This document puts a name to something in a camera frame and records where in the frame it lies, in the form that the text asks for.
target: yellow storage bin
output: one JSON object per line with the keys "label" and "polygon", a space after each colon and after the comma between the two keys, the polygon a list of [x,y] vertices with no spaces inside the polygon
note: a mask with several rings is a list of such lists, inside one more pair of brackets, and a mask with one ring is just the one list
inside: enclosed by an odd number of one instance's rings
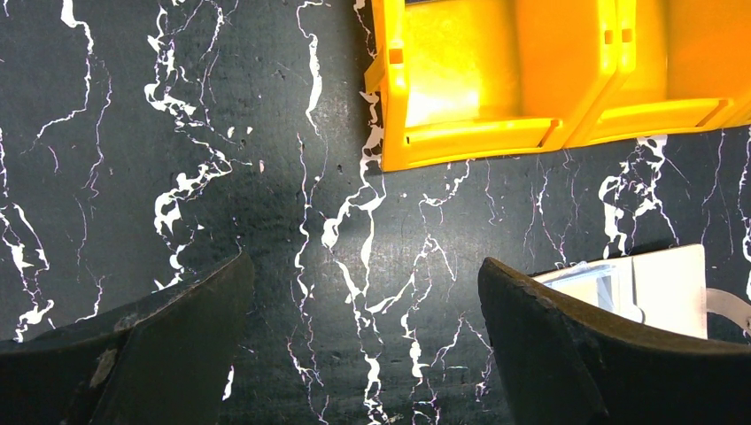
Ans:
{"label": "yellow storage bin", "polygon": [[615,0],[373,0],[382,169],[560,149],[627,68]]}
{"label": "yellow storage bin", "polygon": [[616,0],[623,40],[620,88],[600,99],[566,143],[692,133],[751,118],[751,2]]}

